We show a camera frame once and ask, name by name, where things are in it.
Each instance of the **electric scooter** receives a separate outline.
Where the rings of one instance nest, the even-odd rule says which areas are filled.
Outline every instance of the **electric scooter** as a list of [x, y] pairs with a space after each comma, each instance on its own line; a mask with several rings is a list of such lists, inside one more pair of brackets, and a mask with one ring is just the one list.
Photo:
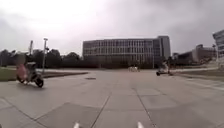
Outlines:
[[27, 84], [29, 82], [34, 82], [39, 88], [42, 88], [44, 85], [44, 79], [40, 73], [36, 71], [36, 63], [35, 62], [29, 62], [27, 63], [23, 68], [26, 70], [26, 78], [22, 77], [19, 73], [17, 73], [16, 78], [20, 83], [26, 82]]

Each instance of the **pole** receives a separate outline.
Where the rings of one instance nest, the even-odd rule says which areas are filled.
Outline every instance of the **pole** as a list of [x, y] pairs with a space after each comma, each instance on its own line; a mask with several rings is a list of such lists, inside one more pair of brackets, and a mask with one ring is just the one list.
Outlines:
[[218, 46], [216, 45], [216, 61], [217, 61], [217, 65], [218, 65], [218, 68], [219, 68], [219, 48]]
[[47, 47], [47, 38], [44, 38], [44, 51], [43, 51], [43, 64], [42, 64], [42, 73], [44, 74], [44, 69], [45, 69], [45, 57], [46, 57], [46, 55], [45, 55], [45, 51], [46, 51], [46, 47]]
[[154, 49], [153, 49], [153, 47], [154, 47], [154, 44], [153, 44], [153, 42], [152, 42], [152, 68], [154, 69], [155, 67], [155, 62], [154, 62]]

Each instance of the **ground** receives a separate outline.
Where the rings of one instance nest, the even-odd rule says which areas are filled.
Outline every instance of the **ground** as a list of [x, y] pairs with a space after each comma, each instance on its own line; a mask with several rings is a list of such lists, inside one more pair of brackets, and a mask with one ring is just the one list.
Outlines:
[[[52, 78], [52, 77], [63, 77], [70, 75], [83, 75], [88, 72], [55, 72], [55, 71], [47, 71], [42, 76], [44, 78]], [[15, 68], [0, 68], [0, 82], [1, 81], [15, 81], [16, 80], [16, 69]]]
[[3, 128], [224, 128], [224, 83], [155, 71], [89, 71], [45, 87], [0, 83]]

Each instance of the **scooter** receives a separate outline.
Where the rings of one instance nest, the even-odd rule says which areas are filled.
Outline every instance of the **scooter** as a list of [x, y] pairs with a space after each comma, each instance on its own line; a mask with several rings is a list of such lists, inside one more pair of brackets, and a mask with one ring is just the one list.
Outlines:
[[173, 74], [170, 72], [170, 71], [164, 71], [164, 70], [161, 70], [161, 69], [159, 69], [157, 72], [156, 72], [156, 75], [157, 76], [160, 76], [160, 75], [162, 75], [162, 74], [168, 74], [169, 76], [173, 76]]
[[24, 67], [22, 67], [22, 66], [17, 67], [17, 70], [20, 70], [19, 68], [25, 68], [25, 70], [26, 70], [26, 78], [25, 79], [19, 73], [17, 73], [17, 75], [16, 75], [16, 78], [20, 83], [26, 82], [28, 84], [29, 82], [35, 82], [39, 88], [42, 88], [44, 86], [44, 79], [43, 79], [42, 75], [36, 71], [36, 63], [35, 62], [29, 62]]
[[173, 76], [173, 74], [170, 72], [169, 67], [166, 64], [166, 62], [163, 62], [163, 68], [162, 67], [159, 68], [159, 70], [156, 72], [157, 76], [160, 76], [161, 74], [168, 74], [169, 76]]

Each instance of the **wheel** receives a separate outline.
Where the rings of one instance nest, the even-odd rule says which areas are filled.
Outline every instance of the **wheel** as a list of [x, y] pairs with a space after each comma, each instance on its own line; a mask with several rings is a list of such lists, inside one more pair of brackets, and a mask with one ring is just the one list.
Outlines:
[[159, 73], [159, 72], [156, 72], [156, 75], [157, 75], [157, 76], [160, 76], [160, 73]]
[[19, 76], [16, 76], [16, 79], [22, 84], [25, 82], [25, 80], [21, 80]]
[[38, 78], [35, 83], [39, 88], [42, 88], [44, 86], [44, 80], [43, 79]]

